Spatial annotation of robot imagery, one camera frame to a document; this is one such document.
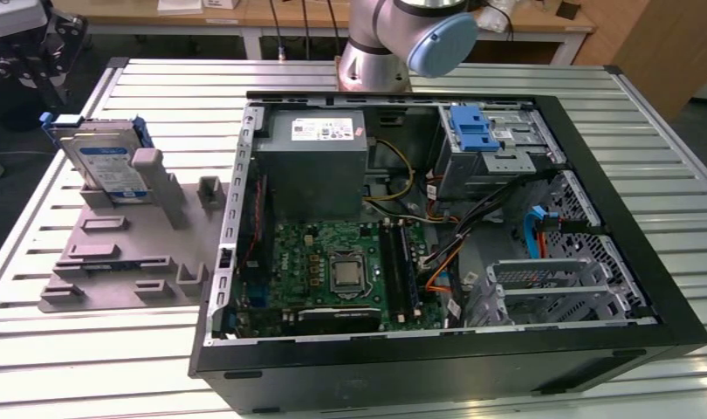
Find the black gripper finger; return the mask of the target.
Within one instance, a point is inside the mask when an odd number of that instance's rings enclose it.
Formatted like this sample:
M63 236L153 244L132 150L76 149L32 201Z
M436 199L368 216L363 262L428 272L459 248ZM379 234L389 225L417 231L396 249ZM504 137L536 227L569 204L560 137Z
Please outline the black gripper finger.
M47 33L41 41L41 95L51 108L64 106L68 100L63 87L65 75L60 64L60 51L63 47L64 44L60 36L56 33Z
M53 107L51 71L40 53L11 50L3 52L1 57L1 68L8 70L25 86L36 89L47 107Z

